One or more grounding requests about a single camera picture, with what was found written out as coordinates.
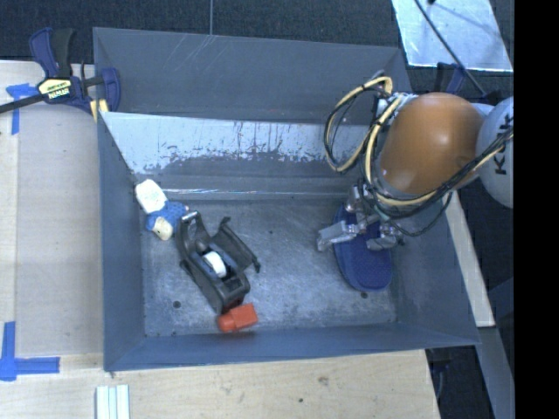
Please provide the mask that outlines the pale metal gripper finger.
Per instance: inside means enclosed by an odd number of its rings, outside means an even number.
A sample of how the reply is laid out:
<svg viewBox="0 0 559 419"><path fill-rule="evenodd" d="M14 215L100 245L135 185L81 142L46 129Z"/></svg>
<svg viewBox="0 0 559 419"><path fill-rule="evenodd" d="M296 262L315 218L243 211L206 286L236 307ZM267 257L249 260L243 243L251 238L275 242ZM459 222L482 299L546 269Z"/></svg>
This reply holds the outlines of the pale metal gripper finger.
<svg viewBox="0 0 559 419"><path fill-rule="evenodd" d="M373 237L366 241L366 246L371 251L384 251L398 245L398 239L394 236Z"/></svg>
<svg viewBox="0 0 559 419"><path fill-rule="evenodd" d="M333 244L351 241L365 232L366 227L359 223L334 223L318 232L318 237L316 239L317 250L325 251Z"/></svg>

